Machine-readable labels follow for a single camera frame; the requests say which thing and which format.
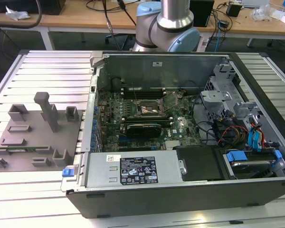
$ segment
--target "power supply label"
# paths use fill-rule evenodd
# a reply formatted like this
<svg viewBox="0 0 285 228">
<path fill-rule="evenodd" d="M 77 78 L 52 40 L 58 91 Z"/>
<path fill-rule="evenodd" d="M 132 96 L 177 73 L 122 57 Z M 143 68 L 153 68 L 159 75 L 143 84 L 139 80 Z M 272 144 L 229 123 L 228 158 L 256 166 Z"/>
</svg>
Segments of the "power supply label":
<svg viewBox="0 0 285 228">
<path fill-rule="evenodd" d="M 122 185 L 158 183 L 155 157 L 121 158 L 120 183 Z"/>
</svg>

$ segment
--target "workbench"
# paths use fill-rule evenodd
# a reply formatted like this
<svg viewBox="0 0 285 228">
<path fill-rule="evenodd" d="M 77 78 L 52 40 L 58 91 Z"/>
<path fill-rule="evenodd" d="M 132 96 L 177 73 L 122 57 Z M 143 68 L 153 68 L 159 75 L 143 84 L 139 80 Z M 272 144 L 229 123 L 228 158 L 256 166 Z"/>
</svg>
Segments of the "workbench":
<svg viewBox="0 0 285 228">
<path fill-rule="evenodd" d="M 0 84 L 0 136 L 13 103 L 40 110 L 34 94 L 50 94 L 58 110 L 76 106 L 84 111 L 76 152 L 80 152 L 88 102 L 91 51 L 30 51 L 17 56 Z M 285 75 L 272 60 L 258 53 L 238 53 L 266 95 L 285 118 Z M 240 85 L 253 100 L 244 84 Z M 285 195 L 259 207 L 216 209 L 171 214 L 85 219 L 60 190 L 61 171 L 1 172 L 0 227 L 285 227 Z"/>
<path fill-rule="evenodd" d="M 226 0 L 216 0 L 214 8 Z M 39 26 L 27 29 L 30 31 L 39 31 L 41 33 L 46 50 L 55 50 L 52 38 L 49 32 L 95 32 L 95 33 L 109 33 L 104 13 L 90 10 L 86 7 L 85 0 L 66 0 L 66 4 L 60 15 L 43 15 Z M 271 0 L 271 3 L 282 6 L 283 0 Z M 281 8 L 271 5 L 272 7 L 281 10 Z M 108 2 L 107 7 L 116 7 L 117 3 Z M 127 6 L 129 14 L 136 20 L 137 3 Z M 102 5 L 97 2 L 96 8 L 101 9 Z M 285 24 L 279 20 L 272 19 L 272 21 L 253 21 L 251 19 L 252 9 L 242 9 L 237 18 L 233 19 L 233 26 L 230 31 L 226 33 L 226 37 L 232 38 L 261 38 L 261 39 L 285 39 Z M 135 34 L 135 26 L 124 12 L 109 13 L 109 19 L 112 23 L 114 33 Z M 218 14 L 220 19 L 226 19 L 221 13 Z M 26 20 L 20 20 L 18 24 L 30 24 L 36 21 L 37 15 Z M 5 14 L 0 14 L 0 23 L 16 23 L 9 19 Z M 208 26 L 205 28 L 198 28 L 201 39 L 198 45 L 198 51 L 205 51 L 207 41 L 215 29 L 214 18 L 211 16 Z"/>
</svg>

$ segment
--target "white label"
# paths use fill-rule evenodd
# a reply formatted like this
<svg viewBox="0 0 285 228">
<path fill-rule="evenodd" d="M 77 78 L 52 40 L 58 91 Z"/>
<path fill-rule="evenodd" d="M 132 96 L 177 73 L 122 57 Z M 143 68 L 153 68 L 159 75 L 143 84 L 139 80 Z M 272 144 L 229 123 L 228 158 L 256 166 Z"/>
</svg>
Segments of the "white label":
<svg viewBox="0 0 285 228">
<path fill-rule="evenodd" d="M 119 155 L 107 155 L 106 161 L 107 162 L 117 162 L 117 161 L 119 162 L 120 158 L 121 158 L 120 154 Z"/>
<path fill-rule="evenodd" d="M 153 62 L 153 67 L 162 67 L 162 62 Z"/>
</svg>

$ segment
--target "computer tower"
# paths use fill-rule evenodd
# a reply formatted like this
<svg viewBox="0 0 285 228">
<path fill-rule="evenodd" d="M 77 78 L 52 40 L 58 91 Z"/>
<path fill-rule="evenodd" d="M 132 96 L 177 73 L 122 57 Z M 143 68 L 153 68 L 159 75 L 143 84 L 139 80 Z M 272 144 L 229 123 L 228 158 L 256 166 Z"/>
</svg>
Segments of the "computer tower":
<svg viewBox="0 0 285 228">
<path fill-rule="evenodd" d="M 194 14 L 194 27 L 207 27 L 214 0 L 191 0 L 190 10 Z"/>
</svg>

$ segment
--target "white paper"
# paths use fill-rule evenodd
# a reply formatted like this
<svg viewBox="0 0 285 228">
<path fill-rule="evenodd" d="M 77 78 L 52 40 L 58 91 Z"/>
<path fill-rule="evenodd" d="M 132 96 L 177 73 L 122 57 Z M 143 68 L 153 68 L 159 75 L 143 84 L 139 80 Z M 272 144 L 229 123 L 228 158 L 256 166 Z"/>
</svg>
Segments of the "white paper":
<svg viewBox="0 0 285 228">
<path fill-rule="evenodd" d="M 19 20 L 19 19 L 27 19 L 30 18 L 29 14 L 26 11 L 18 12 L 14 11 L 12 9 L 9 9 L 7 6 L 6 8 L 6 15 L 12 18 L 13 20 Z"/>
</svg>

